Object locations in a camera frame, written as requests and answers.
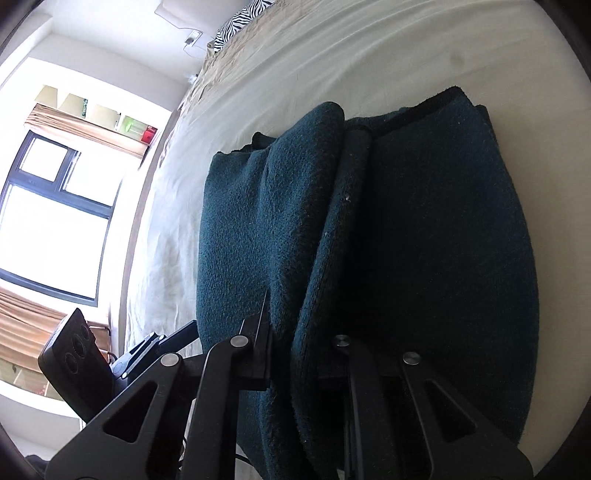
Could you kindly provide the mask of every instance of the beige curtain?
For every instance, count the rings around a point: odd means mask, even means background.
[[[41,372],[37,357],[64,317],[65,313],[0,287],[0,358],[19,367]],[[88,324],[94,327],[92,332],[99,349],[110,350],[107,328],[96,322]]]
[[[75,135],[138,158],[143,158],[149,147],[143,142],[40,103],[35,105],[25,121],[25,125],[35,133],[58,137],[66,144],[68,135]]]

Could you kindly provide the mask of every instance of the bolt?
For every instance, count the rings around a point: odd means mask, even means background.
[[[236,348],[246,346],[248,345],[248,337],[245,337],[244,335],[236,335],[230,340],[230,345]]]
[[[165,367],[174,367],[178,363],[178,355],[176,353],[167,353],[162,356],[160,363]]]
[[[402,360],[407,365],[418,365],[421,362],[421,356],[417,352],[406,352]]]
[[[336,335],[333,340],[335,346],[345,347],[351,344],[351,339],[347,335]]]

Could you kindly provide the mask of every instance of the zebra print pillow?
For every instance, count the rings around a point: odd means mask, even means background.
[[[213,41],[213,51],[219,52],[228,40],[274,3],[275,0],[254,0],[240,10],[217,31]]]

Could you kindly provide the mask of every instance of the folded towel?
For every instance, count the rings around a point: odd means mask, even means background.
[[[277,139],[217,153],[205,185],[204,350],[270,291],[271,388],[243,393],[238,443],[267,480],[336,479],[342,431],[316,368],[330,338],[418,351],[517,442],[538,294],[525,219],[488,114],[458,87],[345,121],[323,103]]]

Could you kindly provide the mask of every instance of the bed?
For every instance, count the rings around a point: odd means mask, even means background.
[[[142,218],[126,346],[195,316],[212,156],[276,136],[331,100],[347,118],[451,85],[486,105],[531,235],[540,343],[519,444],[539,471],[591,395],[591,83],[533,0],[277,0],[211,59],[183,102]],[[200,352],[198,342],[185,354]]]

